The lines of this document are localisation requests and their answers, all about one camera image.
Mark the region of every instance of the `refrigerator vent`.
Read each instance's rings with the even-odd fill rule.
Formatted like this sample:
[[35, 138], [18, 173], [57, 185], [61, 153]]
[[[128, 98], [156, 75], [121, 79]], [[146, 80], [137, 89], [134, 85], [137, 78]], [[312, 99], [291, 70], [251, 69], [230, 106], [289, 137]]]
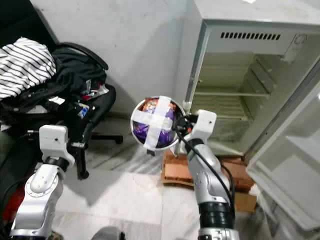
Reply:
[[279, 40], [280, 34], [260, 32], [221, 32], [221, 39]]

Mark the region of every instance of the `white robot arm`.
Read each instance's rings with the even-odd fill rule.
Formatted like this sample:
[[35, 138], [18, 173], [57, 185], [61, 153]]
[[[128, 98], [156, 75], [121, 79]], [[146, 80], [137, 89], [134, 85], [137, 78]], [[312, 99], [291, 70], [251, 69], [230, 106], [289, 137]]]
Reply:
[[67, 151], [67, 142], [65, 126], [44, 125], [39, 129], [44, 164], [25, 184], [25, 196], [11, 228], [11, 239], [44, 240], [49, 236], [65, 172], [75, 163]]
[[183, 141], [181, 150], [188, 154], [200, 214], [198, 240], [240, 240], [238, 231], [233, 229], [235, 208], [229, 181], [206, 145], [216, 119], [214, 112], [198, 110], [196, 115], [181, 117], [173, 129]]

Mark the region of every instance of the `refrigerator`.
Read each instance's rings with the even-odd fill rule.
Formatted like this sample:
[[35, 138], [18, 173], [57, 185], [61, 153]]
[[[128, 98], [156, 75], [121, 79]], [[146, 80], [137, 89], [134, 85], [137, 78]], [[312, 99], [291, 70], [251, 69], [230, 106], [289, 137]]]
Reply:
[[320, 227], [320, 8], [302, 0], [189, 0], [173, 98], [215, 112], [214, 154], [305, 231]]

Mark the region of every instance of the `white tape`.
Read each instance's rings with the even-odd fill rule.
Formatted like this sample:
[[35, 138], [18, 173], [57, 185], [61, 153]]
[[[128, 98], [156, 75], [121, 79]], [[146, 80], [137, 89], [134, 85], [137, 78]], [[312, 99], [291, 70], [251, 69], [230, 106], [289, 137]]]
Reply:
[[244, 2], [246, 2], [248, 4], [253, 4], [256, 0], [242, 0], [242, 1], [244, 1]]
[[58, 96], [54, 96], [54, 97], [52, 97], [52, 98], [49, 98], [48, 99], [50, 102], [54, 102], [54, 103], [56, 103], [56, 104], [58, 104], [58, 105], [61, 105], [61, 104], [63, 104], [66, 100], [65, 99], [63, 99], [63, 98], [61, 98], [61, 97], [58, 97]]
[[[152, 113], [136, 110], [131, 116], [131, 121], [141, 123], [141, 124], [150, 125], [152, 118], [153, 118]], [[162, 123], [158, 122], [158, 124], [162, 124], [161, 128], [163, 130], [169, 131], [172, 127], [173, 121], [170, 118], [165, 117], [163, 122]]]
[[149, 129], [143, 145], [145, 148], [151, 150], [155, 149], [158, 144], [161, 130], [163, 129], [165, 131], [169, 131], [171, 129], [173, 121], [170, 118], [166, 117], [166, 114], [170, 108], [170, 102], [170, 97], [160, 96], [154, 113], [136, 110], [132, 114], [132, 121], [149, 125]]
[[158, 99], [158, 103], [155, 107], [149, 130], [146, 135], [146, 139], [144, 142], [144, 147], [147, 149], [154, 149], [158, 144], [158, 139], [160, 136], [160, 132], [162, 129], [162, 125], [165, 121], [166, 114], [169, 109], [169, 104], [171, 102], [171, 98], [167, 96], [160, 96]]

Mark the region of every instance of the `clothing pile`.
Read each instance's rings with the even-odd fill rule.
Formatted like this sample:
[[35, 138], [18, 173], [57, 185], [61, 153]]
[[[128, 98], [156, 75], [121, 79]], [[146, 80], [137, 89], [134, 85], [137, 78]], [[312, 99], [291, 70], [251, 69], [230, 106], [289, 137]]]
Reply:
[[1, 123], [85, 120], [98, 108], [90, 100], [108, 92], [105, 82], [105, 71], [90, 57], [65, 47], [51, 54], [21, 37], [0, 48]]

